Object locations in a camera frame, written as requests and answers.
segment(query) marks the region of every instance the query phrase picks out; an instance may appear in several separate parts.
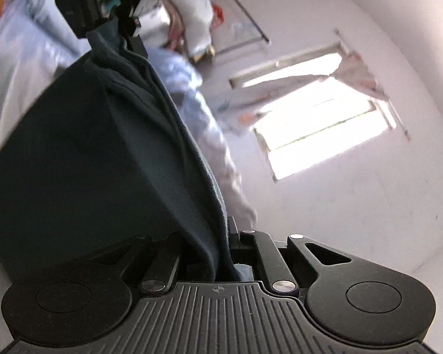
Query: metal screw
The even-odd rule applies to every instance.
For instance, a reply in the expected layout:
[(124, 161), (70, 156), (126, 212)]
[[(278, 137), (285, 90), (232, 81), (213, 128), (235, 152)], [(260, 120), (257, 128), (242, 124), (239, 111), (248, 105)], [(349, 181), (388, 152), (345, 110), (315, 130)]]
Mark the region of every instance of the metal screw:
[(277, 281), (273, 283), (273, 289), (279, 293), (290, 293), (295, 289), (295, 283), (291, 281)]
[(149, 291), (149, 292), (158, 292), (163, 290), (163, 288), (166, 287), (166, 284), (163, 281), (159, 281), (157, 279), (149, 279), (147, 281), (144, 281), (141, 284), (141, 288), (143, 290)]

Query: curtain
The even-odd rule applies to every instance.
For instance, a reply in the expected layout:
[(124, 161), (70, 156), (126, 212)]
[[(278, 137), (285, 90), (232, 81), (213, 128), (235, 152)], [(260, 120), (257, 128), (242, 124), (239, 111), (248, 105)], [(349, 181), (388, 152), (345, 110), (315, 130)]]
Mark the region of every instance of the curtain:
[(225, 105), (219, 109), (217, 120), (223, 128), (235, 133), (243, 133), (252, 128), (261, 118), (269, 113), (266, 105), (297, 91), (312, 82), (324, 81), (333, 77), (337, 81), (363, 93), (372, 101), (383, 101), (387, 104), (392, 116), (410, 139), (409, 132), (403, 125), (398, 113), (384, 93), (376, 78), (369, 72), (366, 64), (357, 52), (345, 56), (338, 69), (330, 75), (304, 75), (285, 77), (265, 81), (231, 92)]

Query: light blue cloth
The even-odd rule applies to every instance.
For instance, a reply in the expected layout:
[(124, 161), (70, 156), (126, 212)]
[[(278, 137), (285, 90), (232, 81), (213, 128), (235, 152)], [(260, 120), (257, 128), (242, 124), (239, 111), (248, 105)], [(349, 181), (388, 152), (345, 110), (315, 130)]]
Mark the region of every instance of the light blue cloth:
[(54, 0), (5, 0), (0, 18), (0, 147), (56, 70), (89, 49)]
[(179, 53), (146, 47), (151, 63), (173, 96), (180, 118), (208, 162), (225, 200), (227, 213), (239, 230), (256, 229), (256, 211), (241, 187), (241, 174), (230, 155), (228, 143), (199, 88), (202, 77)]

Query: white bag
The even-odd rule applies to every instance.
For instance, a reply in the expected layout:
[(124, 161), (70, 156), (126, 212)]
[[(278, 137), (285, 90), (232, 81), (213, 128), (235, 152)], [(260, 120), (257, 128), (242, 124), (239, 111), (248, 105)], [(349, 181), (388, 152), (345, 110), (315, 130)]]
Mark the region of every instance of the white bag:
[(210, 24), (214, 10), (210, 0), (171, 0), (185, 26), (189, 56), (204, 52), (211, 45)]

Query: circular pad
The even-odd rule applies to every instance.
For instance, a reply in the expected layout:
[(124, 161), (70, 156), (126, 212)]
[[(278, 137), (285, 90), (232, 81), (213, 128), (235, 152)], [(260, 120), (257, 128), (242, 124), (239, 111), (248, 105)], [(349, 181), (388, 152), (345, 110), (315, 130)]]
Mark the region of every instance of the circular pad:
[(36, 302), (53, 313), (75, 312), (90, 301), (90, 289), (76, 282), (55, 282), (39, 290)]
[(346, 298), (355, 308), (374, 314), (391, 312), (402, 302), (395, 288), (381, 282), (358, 283), (348, 290)]
[(112, 331), (131, 302), (130, 289), (112, 265), (79, 261), (14, 283), (3, 297), (2, 313), (14, 337), (69, 347)]

